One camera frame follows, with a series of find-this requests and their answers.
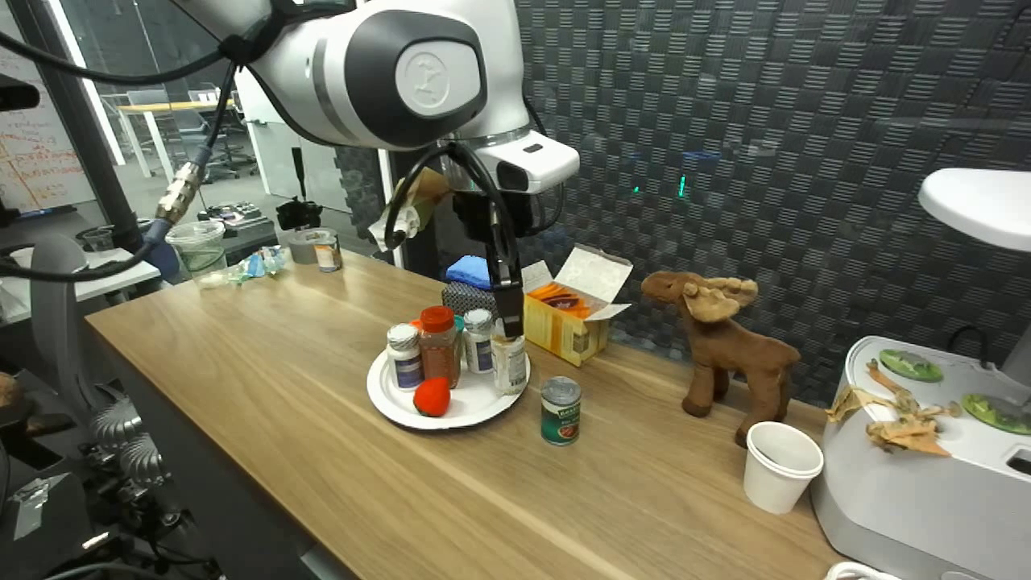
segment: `cardboard box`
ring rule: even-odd
[[[632,262],[587,243],[570,250],[558,276],[543,262],[521,268],[524,337],[580,366],[610,344],[610,323],[629,309],[613,298],[632,271]]]

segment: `paper cup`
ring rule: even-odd
[[[810,481],[824,468],[822,446],[782,423],[749,428],[745,497],[774,515],[793,511]]]

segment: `tin can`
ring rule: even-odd
[[[580,384],[550,378],[541,392],[541,437],[578,441],[580,436]]]

